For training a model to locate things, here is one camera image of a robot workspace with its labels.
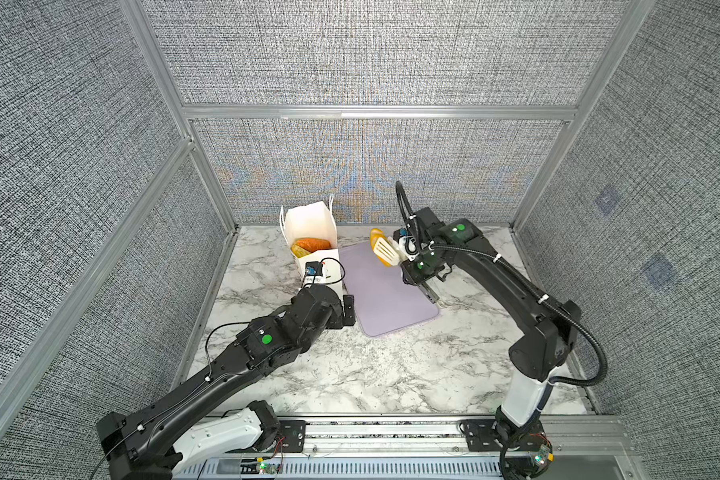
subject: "marble countertop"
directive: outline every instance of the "marble countertop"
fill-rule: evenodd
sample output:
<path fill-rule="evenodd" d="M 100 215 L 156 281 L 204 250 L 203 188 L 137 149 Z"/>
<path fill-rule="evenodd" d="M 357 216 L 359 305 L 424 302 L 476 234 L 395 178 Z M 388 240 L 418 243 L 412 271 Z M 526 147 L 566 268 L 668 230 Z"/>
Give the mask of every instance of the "marble countertop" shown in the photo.
<path fill-rule="evenodd" d="M 339 247 L 368 241 L 370 226 L 340 226 Z M 392 229 L 384 230 L 391 234 Z M 506 228 L 484 228 L 497 251 L 524 272 Z M 246 322 L 290 303 L 299 274 L 278 226 L 244 226 L 192 362 L 206 365 L 208 333 L 227 322 Z M 454 269 L 440 295 L 440 315 L 379 338 L 355 326 L 326 330 L 294 363 L 228 398 L 216 410 L 267 400 L 283 413 L 493 413 L 509 387 L 508 348 L 522 333 L 509 314 L 469 275 Z M 242 326 L 213 334 L 211 358 Z M 568 375 L 567 368 L 562 372 Z M 578 391 L 559 385 L 545 414 L 585 414 Z"/>

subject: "paper bag handle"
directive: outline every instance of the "paper bag handle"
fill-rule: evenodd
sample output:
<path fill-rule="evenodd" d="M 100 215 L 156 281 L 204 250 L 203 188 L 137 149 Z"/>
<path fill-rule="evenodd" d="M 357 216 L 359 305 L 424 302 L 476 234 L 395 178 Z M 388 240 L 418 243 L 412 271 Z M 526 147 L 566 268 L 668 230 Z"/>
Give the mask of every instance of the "paper bag handle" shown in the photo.
<path fill-rule="evenodd" d="M 286 241 L 286 245 L 288 245 L 288 238 L 286 238 L 286 208 L 282 205 L 280 206 L 280 231 L 282 232 L 282 238 Z"/>

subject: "purple cutting board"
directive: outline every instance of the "purple cutting board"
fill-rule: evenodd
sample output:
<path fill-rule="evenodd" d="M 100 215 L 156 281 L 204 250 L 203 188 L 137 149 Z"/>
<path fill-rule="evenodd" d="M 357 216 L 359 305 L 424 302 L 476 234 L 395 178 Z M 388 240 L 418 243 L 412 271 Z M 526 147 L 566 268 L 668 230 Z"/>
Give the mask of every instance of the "purple cutting board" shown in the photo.
<path fill-rule="evenodd" d="M 384 335 L 435 318 L 440 309 L 417 286 L 403 283 L 399 266 L 384 266 L 369 242 L 339 249 L 347 292 L 365 335 Z"/>

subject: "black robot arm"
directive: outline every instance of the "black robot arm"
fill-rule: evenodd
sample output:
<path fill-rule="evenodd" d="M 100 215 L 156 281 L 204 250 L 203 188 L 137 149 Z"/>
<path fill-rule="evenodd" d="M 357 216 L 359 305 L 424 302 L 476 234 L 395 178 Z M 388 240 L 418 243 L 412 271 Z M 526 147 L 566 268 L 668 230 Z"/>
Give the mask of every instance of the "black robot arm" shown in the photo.
<path fill-rule="evenodd" d="M 112 479 L 172 478 L 171 469 L 182 459 L 173 444 L 187 429 L 235 392 L 293 362 L 325 328 L 354 323 L 345 319 L 338 295 L 328 286 L 301 289 L 291 303 L 252 320 L 211 365 L 154 404 L 99 420 L 96 429 Z M 258 415 L 268 418 L 272 412 Z M 255 448 L 269 446 L 275 433 L 268 430 L 262 426 L 265 434 Z"/>
<path fill-rule="evenodd" d="M 510 314 L 523 332 L 509 350 L 515 367 L 529 378 L 544 381 L 550 370 L 565 363 L 576 342 L 576 330 L 549 305 L 562 310 L 570 318 L 579 319 L 575 303 L 558 302 L 546 296 L 516 271 L 509 270 L 501 255 L 475 225 L 460 219 L 446 225 L 429 208 L 415 212 L 418 222 L 420 254 L 402 264 L 403 280 L 423 285 L 438 276 L 445 265 L 457 266 L 482 285 Z"/>

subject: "aluminum frame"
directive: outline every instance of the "aluminum frame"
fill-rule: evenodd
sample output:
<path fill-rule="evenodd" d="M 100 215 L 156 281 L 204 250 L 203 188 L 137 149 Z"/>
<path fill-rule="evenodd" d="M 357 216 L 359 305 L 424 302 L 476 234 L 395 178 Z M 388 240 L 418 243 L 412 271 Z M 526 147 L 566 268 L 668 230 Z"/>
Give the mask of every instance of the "aluminum frame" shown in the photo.
<path fill-rule="evenodd" d="M 119 0 L 119 4 L 136 38 L 136 43 L 139 45 L 144 54 L 144 59 L 152 71 L 157 87 L 163 94 L 163 101 L 165 101 L 173 121 L 176 122 L 176 127 L 182 136 L 190 135 L 195 142 L 196 149 L 192 152 L 195 166 L 221 222 L 224 223 L 227 233 L 231 233 L 236 227 L 236 222 L 230 202 L 226 200 L 219 178 L 208 161 L 208 157 L 200 145 L 200 140 L 193 133 L 190 122 L 182 116 L 180 92 L 176 87 L 176 82 L 173 81 L 173 75 L 168 68 L 165 55 L 163 55 L 160 46 L 157 44 L 154 30 L 146 16 L 144 7 L 139 0 Z"/>
<path fill-rule="evenodd" d="M 574 120 L 574 106 L 544 105 L 234 105 L 187 104 L 185 120 L 199 118 L 282 118 L 349 120 L 358 118 L 462 118 L 473 120 Z"/>
<path fill-rule="evenodd" d="M 616 27 L 614 36 L 611 38 L 606 47 L 603 57 L 600 59 L 597 67 L 587 81 L 584 91 L 578 102 L 578 111 L 576 118 L 563 126 L 557 135 L 552 149 L 547 155 L 547 159 L 541 165 L 536 176 L 531 182 L 528 190 L 523 196 L 518 212 L 512 221 L 516 231 L 523 229 L 530 213 L 536 207 L 536 204 L 547 189 L 557 168 L 562 163 L 566 154 L 576 140 L 576 136 L 586 123 L 587 118 L 594 109 L 598 98 L 603 93 L 606 84 L 619 66 L 624 53 L 632 44 L 634 37 L 640 30 L 648 14 L 653 10 L 656 0 L 632 0 L 624 12 L 624 16 Z"/>
<path fill-rule="evenodd" d="M 279 415 L 280 420 L 303 420 L 303 453 L 287 453 L 291 459 L 320 461 L 321 458 L 486 458 L 499 452 L 470 452 L 458 430 L 461 420 L 486 420 L 490 415 Z M 541 416 L 544 430 L 556 456 L 613 456 L 624 478 L 644 478 L 642 458 L 626 436 L 616 416 Z M 508 452 L 508 456 L 525 456 Z M 246 454 L 225 454 L 221 458 L 244 458 Z M 182 474 L 197 476 L 198 468 Z"/>
<path fill-rule="evenodd" d="M 118 259 L 139 231 L 140 225 L 168 187 L 174 173 L 190 152 L 191 145 L 189 138 L 184 138 L 176 144 L 171 155 L 144 188 L 141 197 L 136 199 L 125 216 L 120 219 L 96 257 L 48 319 L 38 337 L 0 384 L 0 439 L 64 346 L 99 288 L 112 273 Z"/>
<path fill-rule="evenodd" d="M 179 363 L 179 368 L 176 370 L 176 375 L 173 377 L 171 389 L 175 389 L 184 381 L 186 374 L 192 366 L 192 360 L 195 358 L 197 346 L 200 344 L 202 333 L 205 331 L 206 325 L 208 324 L 208 317 L 213 310 L 216 295 L 219 293 L 219 288 L 221 287 L 221 282 L 224 279 L 226 268 L 230 264 L 232 251 L 234 250 L 239 237 L 240 227 L 238 226 L 224 239 L 224 247 L 219 255 L 219 261 L 216 264 L 216 268 L 213 271 L 213 277 L 211 279 L 211 283 L 208 285 L 206 296 L 202 300 L 200 312 L 197 313 L 197 320 L 195 321 L 195 326 L 192 328 L 192 334 L 190 335 L 190 339 L 187 341 L 186 347 L 184 348 L 181 363 Z"/>
<path fill-rule="evenodd" d="M 523 242 L 520 240 L 520 237 L 518 236 L 517 232 L 510 228 L 510 236 L 512 238 L 512 243 L 515 245 L 515 248 L 518 249 L 518 255 L 520 255 L 520 261 L 523 262 L 523 266 L 525 266 L 525 271 L 528 273 L 528 278 L 530 281 L 535 283 L 538 287 L 540 287 L 542 290 L 546 290 L 544 287 L 544 282 L 541 281 L 541 278 L 539 278 L 538 274 L 534 270 L 533 266 L 528 261 L 528 255 L 525 253 L 525 247 L 523 246 Z M 568 358 L 566 359 L 566 364 L 568 365 L 568 368 L 576 373 L 576 375 L 579 378 L 585 379 L 586 373 L 584 372 L 584 369 L 581 367 L 581 362 L 579 361 L 579 357 L 576 354 L 576 350 L 572 350 L 568 354 Z M 579 392 L 579 396 L 584 401 L 584 407 L 588 412 L 591 413 L 597 413 L 598 411 L 602 412 L 602 408 L 600 408 L 600 404 L 597 402 L 597 398 L 595 397 L 594 391 L 591 387 L 576 387 L 576 390 Z"/>

